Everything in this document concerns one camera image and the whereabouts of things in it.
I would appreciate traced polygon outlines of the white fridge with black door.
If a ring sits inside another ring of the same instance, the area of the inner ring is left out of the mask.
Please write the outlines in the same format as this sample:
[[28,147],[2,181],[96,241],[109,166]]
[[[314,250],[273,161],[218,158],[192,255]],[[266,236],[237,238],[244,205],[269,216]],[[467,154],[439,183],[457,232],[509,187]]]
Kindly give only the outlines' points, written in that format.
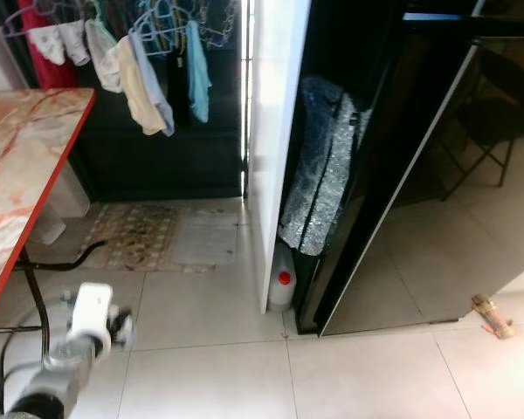
[[524,0],[257,0],[251,36],[259,274],[286,244],[301,81],[371,112],[323,252],[286,244],[295,332],[458,322],[473,295],[524,292]]

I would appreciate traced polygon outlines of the black metal table leg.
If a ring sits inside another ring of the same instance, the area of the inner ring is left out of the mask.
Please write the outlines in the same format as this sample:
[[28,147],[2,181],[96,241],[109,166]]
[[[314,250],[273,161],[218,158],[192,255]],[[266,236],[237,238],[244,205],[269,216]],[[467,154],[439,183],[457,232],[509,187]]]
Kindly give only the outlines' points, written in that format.
[[49,310],[47,310],[41,292],[41,287],[39,287],[38,277],[36,277],[36,265],[31,261],[26,249],[22,249],[21,252],[19,252],[16,266],[22,268],[28,290],[30,290],[31,298],[33,299],[36,314],[38,315],[38,330],[39,334],[41,334],[41,359],[43,360],[46,358],[47,354],[49,354],[51,346],[51,321],[49,319]]

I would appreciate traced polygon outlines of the pale patterned door mat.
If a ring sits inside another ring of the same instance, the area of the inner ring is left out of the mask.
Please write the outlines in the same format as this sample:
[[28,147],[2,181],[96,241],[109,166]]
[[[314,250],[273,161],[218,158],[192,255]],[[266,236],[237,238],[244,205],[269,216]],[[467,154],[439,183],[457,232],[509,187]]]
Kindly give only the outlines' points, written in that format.
[[237,260],[237,206],[111,203],[94,217],[79,266],[111,271],[201,274]]

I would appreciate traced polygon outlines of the white plastic container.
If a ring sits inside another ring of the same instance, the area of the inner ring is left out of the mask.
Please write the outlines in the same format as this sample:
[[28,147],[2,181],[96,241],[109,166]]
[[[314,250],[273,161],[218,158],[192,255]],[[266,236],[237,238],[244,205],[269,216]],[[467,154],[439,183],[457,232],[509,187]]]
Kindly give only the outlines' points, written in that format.
[[53,244],[66,230],[64,220],[82,218],[90,208],[91,200],[77,173],[66,163],[52,185],[31,235],[40,244]]

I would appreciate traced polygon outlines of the white jug with red cap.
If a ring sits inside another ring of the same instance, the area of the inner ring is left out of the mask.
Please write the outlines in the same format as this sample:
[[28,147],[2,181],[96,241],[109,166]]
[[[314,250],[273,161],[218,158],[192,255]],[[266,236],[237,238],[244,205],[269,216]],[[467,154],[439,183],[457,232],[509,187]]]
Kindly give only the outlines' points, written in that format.
[[281,240],[275,244],[271,278],[267,288],[266,310],[282,313],[293,306],[293,295],[297,285],[293,252]]

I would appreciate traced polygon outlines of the grey blue hanging garment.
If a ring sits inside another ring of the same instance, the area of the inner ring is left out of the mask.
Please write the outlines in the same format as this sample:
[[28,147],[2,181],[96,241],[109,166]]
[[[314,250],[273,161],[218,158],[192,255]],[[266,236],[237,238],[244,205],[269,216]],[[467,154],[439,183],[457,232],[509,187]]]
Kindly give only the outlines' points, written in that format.
[[161,132],[166,137],[173,136],[176,131],[173,108],[168,104],[161,84],[155,76],[155,69],[150,64],[145,45],[137,31],[128,32],[128,37],[146,94],[145,107],[140,114],[141,120],[138,120],[142,132],[145,135]]

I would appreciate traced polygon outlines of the beige hanging garment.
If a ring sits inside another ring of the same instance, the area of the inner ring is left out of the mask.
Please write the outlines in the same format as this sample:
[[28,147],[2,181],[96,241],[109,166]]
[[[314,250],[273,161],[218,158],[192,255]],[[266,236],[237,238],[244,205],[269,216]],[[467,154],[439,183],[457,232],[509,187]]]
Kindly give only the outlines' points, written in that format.
[[117,60],[120,85],[126,96],[131,119],[145,135],[165,132],[167,124],[161,112],[149,99],[145,79],[135,60],[133,44],[130,43],[129,37],[122,37],[110,52]]

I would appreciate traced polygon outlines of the silver foil sheet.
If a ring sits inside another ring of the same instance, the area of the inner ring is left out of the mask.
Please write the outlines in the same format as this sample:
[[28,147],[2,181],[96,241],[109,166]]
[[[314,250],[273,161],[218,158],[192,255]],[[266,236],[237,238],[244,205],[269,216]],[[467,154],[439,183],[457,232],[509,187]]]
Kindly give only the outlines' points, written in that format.
[[303,79],[300,92],[305,132],[278,235],[300,254],[318,256],[333,231],[371,112],[321,77]]

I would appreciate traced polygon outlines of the red hanging cloth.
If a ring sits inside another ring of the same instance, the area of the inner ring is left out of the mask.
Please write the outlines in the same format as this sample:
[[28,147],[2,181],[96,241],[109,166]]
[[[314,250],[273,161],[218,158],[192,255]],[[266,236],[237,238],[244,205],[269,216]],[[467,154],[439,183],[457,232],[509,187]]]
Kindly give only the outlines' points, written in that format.
[[78,87],[77,72],[75,72],[75,67],[71,63],[55,66],[39,55],[30,40],[26,39],[26,43],[31,54],[31,60],[33,60],[33,68],[39,87],[42,89]]

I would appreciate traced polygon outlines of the teal hanging garment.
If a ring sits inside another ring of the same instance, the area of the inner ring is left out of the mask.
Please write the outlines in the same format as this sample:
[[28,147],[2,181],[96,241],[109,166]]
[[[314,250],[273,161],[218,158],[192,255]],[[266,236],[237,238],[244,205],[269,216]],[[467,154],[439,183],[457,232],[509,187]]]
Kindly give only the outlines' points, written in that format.
[[189,71],[189,99],[191,115],[201,123],[207,123],[210,119],[210,96],[211,87],[209,64],[205,51],[201,28],[196,20],[189,20],[185,25],[187,36],[186,64]]

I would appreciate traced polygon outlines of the white hanging garment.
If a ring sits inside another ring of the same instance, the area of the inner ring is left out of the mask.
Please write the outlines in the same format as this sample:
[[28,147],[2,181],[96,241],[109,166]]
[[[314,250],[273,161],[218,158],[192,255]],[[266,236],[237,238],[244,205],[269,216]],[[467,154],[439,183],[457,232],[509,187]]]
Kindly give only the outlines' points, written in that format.
[[84,25],[86,20],[73,21],[73,23],[58,24],[59,35],[64,46],[67,59],[74,66],[84,66],[91,60],[89,49],[86,47]]
[[28,29],[26,36],[43,59],[55,66],[63,66],[66,63],[66,49],[58,25],[43,25],[43,27]]

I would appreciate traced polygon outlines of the purple clothes hanger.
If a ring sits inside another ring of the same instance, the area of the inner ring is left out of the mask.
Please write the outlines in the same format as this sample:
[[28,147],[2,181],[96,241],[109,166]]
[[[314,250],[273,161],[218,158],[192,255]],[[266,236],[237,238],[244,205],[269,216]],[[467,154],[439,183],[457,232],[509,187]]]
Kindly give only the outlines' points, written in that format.
[[0,23],[0,36],[15,38],[53,24],[58,0],[16,0],[18,8]]

